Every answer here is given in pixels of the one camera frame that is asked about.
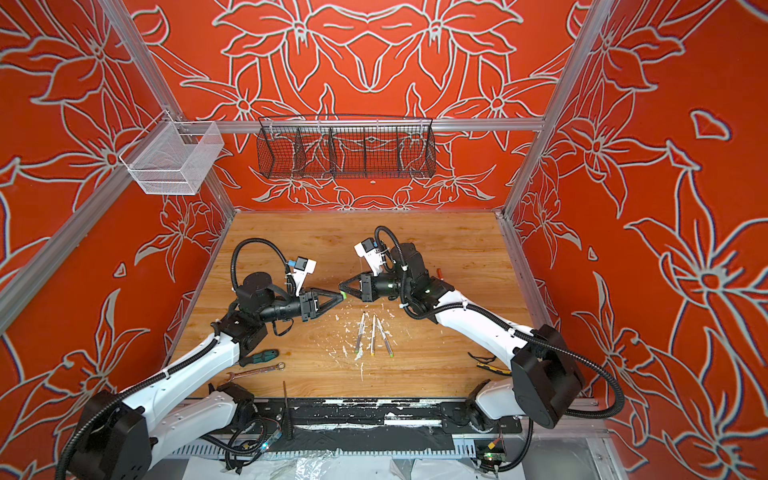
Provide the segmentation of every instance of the red wall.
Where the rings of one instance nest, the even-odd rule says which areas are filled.
[[[246,121],[276,114],[543,115],[588,6],[125,3],[188,118]],[[441,135],[437,177],[372,184],[267,180],[257,173],[253,136],[241,134],[228,136],[233,155],[217,162],[217,173],[243,210],[488,209],[504,203],[532,138]]]
[[[768,11],[637,6],[602,28],[515,228],[569,346],[624,387],[631,477],[763,478]]]
[[[89,0],[0,1],[0,289],[160,109]],[[224,218],[132,184],[0,336],[0,478],[53,478],[82,405],[161,367]]]

